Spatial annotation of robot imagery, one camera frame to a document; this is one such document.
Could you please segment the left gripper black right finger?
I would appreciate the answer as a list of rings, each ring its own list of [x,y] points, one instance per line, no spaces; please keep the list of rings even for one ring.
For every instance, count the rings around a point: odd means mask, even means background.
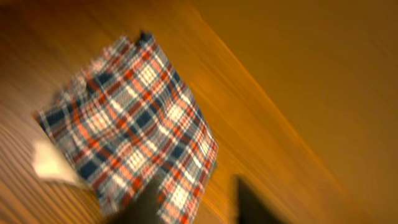
[[[238,224],[283,224],[241,177],[237,177],[237,193]]]

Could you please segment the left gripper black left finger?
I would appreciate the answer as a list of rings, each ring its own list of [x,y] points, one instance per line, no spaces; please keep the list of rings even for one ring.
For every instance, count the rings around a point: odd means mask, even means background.
[[[138,198],[122,209],[108,222],[109,224],[160,224],[159,187],[161,181],[152,179]]]

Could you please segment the plaid shirt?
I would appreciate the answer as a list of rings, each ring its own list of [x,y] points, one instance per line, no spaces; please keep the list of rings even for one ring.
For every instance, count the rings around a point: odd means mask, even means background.
[[[194,221],[218,145],[152,34],[120,37],[34,117],[103,215],[125,209],[156,179],[160,220]]]

